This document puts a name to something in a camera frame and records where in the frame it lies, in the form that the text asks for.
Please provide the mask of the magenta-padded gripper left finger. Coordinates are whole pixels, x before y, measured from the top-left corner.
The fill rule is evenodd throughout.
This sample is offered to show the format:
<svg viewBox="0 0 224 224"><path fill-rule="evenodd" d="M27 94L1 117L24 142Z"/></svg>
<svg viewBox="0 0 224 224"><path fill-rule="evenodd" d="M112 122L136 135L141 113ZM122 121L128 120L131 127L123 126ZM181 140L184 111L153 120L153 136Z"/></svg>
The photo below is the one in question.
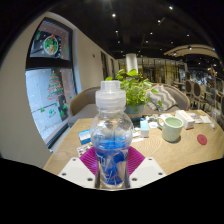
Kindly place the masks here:
<svg viewBox="0 0 224 224"><path fill-rule="evenodd" d="M59 177L84 188L95 188L97 174L97 156L94 148L90 148L80 158L72 157L59 173Z"/></svg>

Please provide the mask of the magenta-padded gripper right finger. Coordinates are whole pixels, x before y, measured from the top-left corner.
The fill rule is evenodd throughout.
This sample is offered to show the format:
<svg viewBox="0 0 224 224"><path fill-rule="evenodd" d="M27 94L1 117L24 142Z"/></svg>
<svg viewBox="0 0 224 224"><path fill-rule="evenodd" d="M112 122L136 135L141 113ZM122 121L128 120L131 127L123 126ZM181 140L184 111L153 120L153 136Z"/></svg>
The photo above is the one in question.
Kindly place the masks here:
<svg viewBox="0 0 224 224"><path fill-rule="evenodd" d="M129 188L140 188L166 176L153 157L144 157L133 147L129 148L126 173Z"/></svg>

